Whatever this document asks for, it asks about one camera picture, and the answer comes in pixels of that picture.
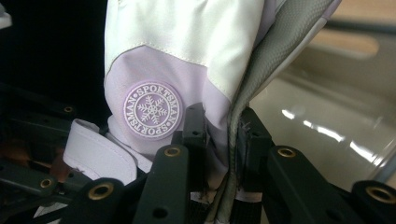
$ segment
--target snowflake emblem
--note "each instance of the snowflake emblem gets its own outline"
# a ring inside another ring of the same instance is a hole
[[[182,118],[182,104],[172,86],[158,81],[137,83],[125,98],[123,113],[132,133],[143,139],[169,136]]]
[[[163,109],[163,103],[163,98],[154,101],[150,95],[146,96],[146,102],[137,107],[143,112],[140,120],[151,120],[154,124],[159,124],[160,116],[166,116],[168,113]]]

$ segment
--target velcro strap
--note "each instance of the velcro strap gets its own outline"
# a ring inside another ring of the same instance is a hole
[[[73,121],[64,162],[91,179],[111,177],[124,185],[136,179],[134,157],[99,134],[99,128],[85,120]]]

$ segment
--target gray fabric panel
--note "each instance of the gray fabric panel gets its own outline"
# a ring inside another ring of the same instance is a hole
[[[276,0],[276,14],[282,8],[283,4],[285,4],[286,0]]]
[[[220,222],[226,223],[229,220],[233,207],[236,186],[236,178],[233,178],[235,176],[235,141],[238,120],[242,111],[255,91],[297,48],[331,3],[332,0],[286,1],[276,15],[273,27],[253,51],[229,117],[230,176],[218,211]]]
[[[0,3],[0,17],[4,16],[5,13],[6,13],[6,9]]]
[[[340,6],[341,0],[333,0],[330,6],[323,12],[322,17],[326,20],[330,19],[330,16],[334,13],[334,11]]]
[[[318,32],[324,27],[327,20],[323,17],[320,18],[317,23],[315,23],[314,27],[308,32],[302,42],[294,49],[294,51],[289,54],[289,56],[281,63],[271,75],[265,79],[262,85],[256,90],[254,95],[250,97],[253,99],[256,95],[258,95],[262,90],[265,89],[266,86],[284,69],[288,67],[291,62],[293,62],[297,56],[303,51],[303,49],[311,42],[311,40],[318,34]]]

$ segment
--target circular logo patch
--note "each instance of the circular logo patch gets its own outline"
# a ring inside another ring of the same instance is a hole
[[[126,97],[124,117],[136,136],[153,140],[165,138],[180,123],[180,98],[168,84],[138,83]]]

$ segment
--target brass grommet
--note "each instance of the brass grommet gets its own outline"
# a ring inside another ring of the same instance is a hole
[[[46,189],[52,184],[52,181],[50,179],[43,179],[40,183],[40,187],[43,189]]]
[[[97,201],[106,198],[110,195],[114,190],[114,186],[110,182],[105,182],[100,185],[96,185],[95,187],[91,188],[88,192],[88,197],[91,200]]]
[[[296,153],[288,148],[280,148],[277,150],[277,153],[286,158],[293,158],[296,156]]]
[[[396,203],[396,196],[391,194],[386,189],[382,189],[380,187],[367,187],[366,192],[372,198],[376,199],[381,203]]]
[[[167,157],[176,157],[176,156],[180,155],[180,152],[181,152],[181,150],[178,147],[169,147],[165,150],[164,153],[165,153],[165,156],[167,156]]]
[[[66,113],[71,113],[71,112],[73,112],[73,107],[71,107],[71,106],[65,107],[65,108],[64,108],[64,112],[66,112]]]

